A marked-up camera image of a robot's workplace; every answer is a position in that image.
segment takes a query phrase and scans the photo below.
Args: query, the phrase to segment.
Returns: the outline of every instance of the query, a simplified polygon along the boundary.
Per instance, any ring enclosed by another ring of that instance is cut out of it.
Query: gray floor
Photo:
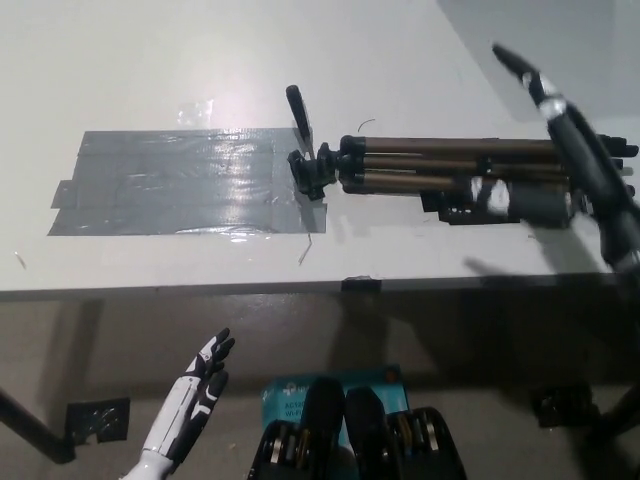
[[[271,378],[399,363],[410,403],[443,413],[470,479],[624,479],[640,430],[589,451],[579,432],[541,430],[527,389],[587,379],[610,407],[640,368],[609,293],[432,292],[0,304],[0,385],[60,429],[69,401],[132,398],[127,442],[91,445],[54,466],[0,427],[0,476],[115,479],[173,379],[213,332],[238,339],[231,383],[177,479],[245,478]]]

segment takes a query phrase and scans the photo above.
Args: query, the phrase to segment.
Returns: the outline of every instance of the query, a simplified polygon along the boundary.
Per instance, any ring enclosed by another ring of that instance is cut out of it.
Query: white robotic hand
[[[122,480],[163,480],[185,460],[227,384],[223,360],[234,344],[225,328],[200,350],[173,384],[140,461]]]

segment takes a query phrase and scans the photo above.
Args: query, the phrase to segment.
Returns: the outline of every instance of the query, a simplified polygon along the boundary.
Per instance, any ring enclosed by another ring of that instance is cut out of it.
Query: gray duct tape
[[[291,129],[87,132],[49,234],[322,233],[326,207],[296,197],[296,148]]]

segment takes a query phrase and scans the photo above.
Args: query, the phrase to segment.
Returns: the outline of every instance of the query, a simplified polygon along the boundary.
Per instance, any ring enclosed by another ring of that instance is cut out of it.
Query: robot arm
[[[500,45],[494,45],[493,53],[522,83],[547,122],[563,166],[591,204],[600,229],[602,258],[614,272],[623,274],[635,294],[640,286],[640,208],[609,153],[577,107],[536,67]],[[638,153],[637,147],[629,149],[631,156]]]
[[[176,380],[153,422],[140,461],[122,480],[163,480],[185,460],[229,379],[223,360],[235,344],[225,328]]]

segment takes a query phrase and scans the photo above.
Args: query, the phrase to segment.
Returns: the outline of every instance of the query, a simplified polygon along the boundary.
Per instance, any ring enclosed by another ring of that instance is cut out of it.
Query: blue package
[[[263,430],[274,420],[299,422],[307,389],[319,376],[330,376],[338,379],[342,383],[345,394],[347,390],[354,387],[371,387],[382,401],[386,413],[401,412],[409,409],[407,394],[398,365],[372,370],[281,377],[275,379],[262,391]],[[344,420],[340,430],[339,444],[351,450]]]

